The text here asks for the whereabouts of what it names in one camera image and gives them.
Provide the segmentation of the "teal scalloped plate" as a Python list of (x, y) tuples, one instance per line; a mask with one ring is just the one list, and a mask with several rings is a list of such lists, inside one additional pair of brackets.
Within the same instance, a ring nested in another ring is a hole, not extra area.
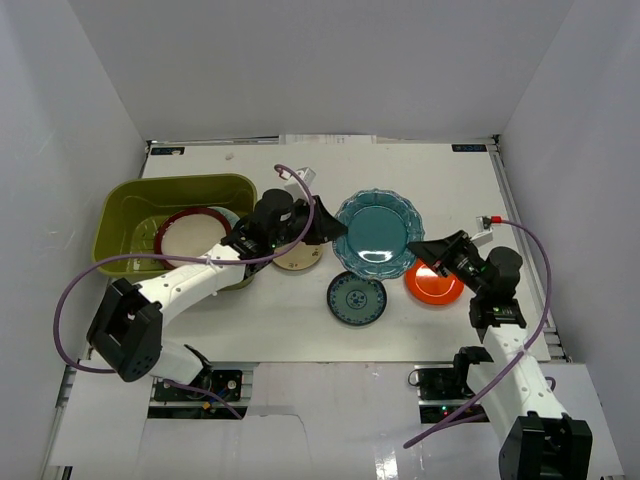
[(333, 242), (334, 255), (355, 275), (384, 281), (403, 276), (416, 262), (408, 244), (425, 236), (420, 213), (392, 190), (354, 193), (336, 213), (347, 233)]

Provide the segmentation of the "red plate with teal flower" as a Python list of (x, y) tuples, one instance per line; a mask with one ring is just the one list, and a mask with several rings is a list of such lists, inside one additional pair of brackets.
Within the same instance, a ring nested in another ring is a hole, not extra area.
[(211, 209), (220, 213), (228, 221), (231, 228), (234, 228), (240, 220), (239, 215), (228, 208), (222, 206), (212, 206)]

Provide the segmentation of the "dark red rimmed plate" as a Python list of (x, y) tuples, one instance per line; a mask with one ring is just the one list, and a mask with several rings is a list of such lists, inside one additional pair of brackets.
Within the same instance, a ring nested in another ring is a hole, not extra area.
[(188, 208), (171, 215), (160, 225), (154, 238), (154, 253), (201, 257), (231, 230), (231, 223), (218, 210), (210, 207)]

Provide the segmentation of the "right arm base board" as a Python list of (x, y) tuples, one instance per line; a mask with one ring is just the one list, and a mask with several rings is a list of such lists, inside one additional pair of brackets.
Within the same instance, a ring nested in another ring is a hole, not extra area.
[(452, 365), (417, 366), (408, 374), (407, 382), (417, 392), (423, 425), (436, 424), (449, 417), (474, 396), (466, 385), (458, 383)]

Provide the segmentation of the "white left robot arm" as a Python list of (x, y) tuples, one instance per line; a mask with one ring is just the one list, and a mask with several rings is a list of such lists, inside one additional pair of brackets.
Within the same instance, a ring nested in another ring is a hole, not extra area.
[(136, 284), (119, 279), (109, 286), (89, 328), (89, 344), (125, 382), (149, 375), (176, 382), (188, 398), (202, 398), (211, 387), (210, 361), (187, 344), (164, 339), (164, 328), (206, 297), (256, 275), (276, 249), (295, 241), (324, 244), (347, 231), (319, 197), (294, 199), (270, 189), (197, 262)]

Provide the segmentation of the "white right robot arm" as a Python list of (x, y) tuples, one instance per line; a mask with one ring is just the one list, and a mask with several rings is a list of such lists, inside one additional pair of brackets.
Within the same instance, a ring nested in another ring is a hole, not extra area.
[(569, 415), (529, 352), (537, 336), (527, 332), (515, 298), (520, 254), (497, 246), (481, 256), (464, 231), (408, 247), (435, 273), (452, 274), (473, 292), (469, 317), (481, 342), (454, 358), (452, 388), (469, 400), (429, 431), (443, 430), (480, 405), (501, 443), (500, 478), (587, 478), (591, 429)]

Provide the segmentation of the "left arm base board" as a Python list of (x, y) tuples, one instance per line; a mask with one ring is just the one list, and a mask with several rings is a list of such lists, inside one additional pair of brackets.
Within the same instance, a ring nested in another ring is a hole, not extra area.
[(200, 392), (175, 388), (156, 381), (148, 417), (155, 419), (240, 420), (247, 411), (242, 393), (241, 370), (213, 370), (194, 381)]

